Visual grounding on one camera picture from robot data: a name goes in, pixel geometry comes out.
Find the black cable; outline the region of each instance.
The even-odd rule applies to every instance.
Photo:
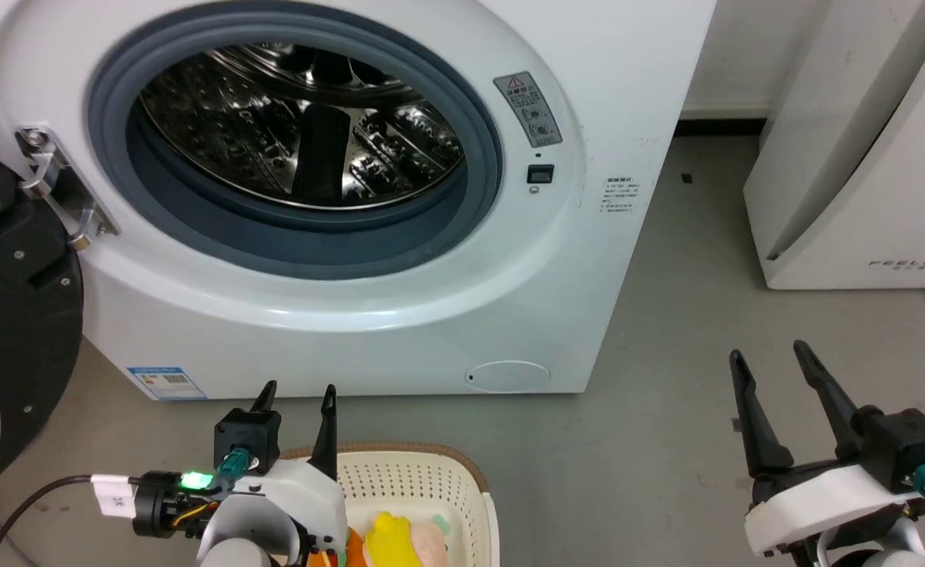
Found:
[[[153,488],[173,488],[176,491],[184,491],[189,493],[189,495],[216,495],[217,492],[220,492],[220,488],[210,489],[210,491],[185,491],[177,484],[161,484],[161,482],[155,482],[152,480],[147,480],[146,478],[139,478],[137,476],[130,476],[127,478],[128,484],[135,485],[135,487],[153,487]],[[4,525],[1,525],[0,528],[0,549],[1,544],[4,543],[4,538],[8,535],[8,532],[11,531],[13,525],[18,521],[19,517],[22,517],[22,514],[26,510],[30,509],[31,505],[34,505],[35,502],[39,501],[39,498],[48,495],[48,493],[55,491],[57,488],[69,487],[71,484],[90,484],[91,483],[91,474],[76,474],[74,476],[67,476],[60,478],[46,484],[45,487],[39,488],[35,493],[29,498],[26,498],[24,502],[20,504],[12,513],[11,517],[8,517],[8,520],[5,521]]]
[[[1,544],[4,543],[4,536],[8,535],[8,532],[11,531],[11,528],[15,524],[15,521],[18,521],[19,517],[22,516],[25,510],[29,509],[31,505],[34,505],[35,502],[38,502],[39,498],[48,495],[48,493],[55,491],[55,489],[60,487],[69,487],[70,484],[83,484],[83,482],[91,482],[91,474],[78,474],[75,476],[67,476],[60,478],[60,480],[55,480],[46,484],[45,487],[39,488],[35,493],[24,502],[20,504],[15,509],[15,512],[11,514],[11,517],[8,517],[8,520],[5,521],[4,525],[1,525],[0,528],[0,549]]]

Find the washing machine door opening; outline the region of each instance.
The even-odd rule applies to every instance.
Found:
[[[246,268],[382,276],[455,247],[501,180],[483,102],[393,29],[295,2],[150,22],[98,71],[98,160],[150,223]]]

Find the basket rim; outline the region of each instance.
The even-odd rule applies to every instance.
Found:
[[[476,463],[467,457],[458,449],[448,447],[447,445],[438,445],[436,443],[414,443],[409,441],[379,441],[364,443],[341,443],[336,446],[337,453],[376,453],[376,452],[396,452],[396,453],[430,453],[448,457],[457,461],[472,474],[473,480],[476,481],[476,487],[480,492],[490,492],[490,484],[487,478],[483,476],[483,471],[479,470]],[[312,456],[312,447],[298,447],[289,449],[279,455],[282,459],[304,459]]]

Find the metal bracket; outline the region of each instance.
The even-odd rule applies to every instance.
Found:
[[[15,132],[22,154],[33,175],[18,183],[30,198],[40,198],[55,209],[70,236],[67,243],[81,251],[95,236],[119,234],[120,230],[80,179],[56,135],[45,126],[26,126]]]

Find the small black button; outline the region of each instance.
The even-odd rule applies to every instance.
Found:
[[[553,164],[529,165],[528,183],[552,183],[553,182]]]

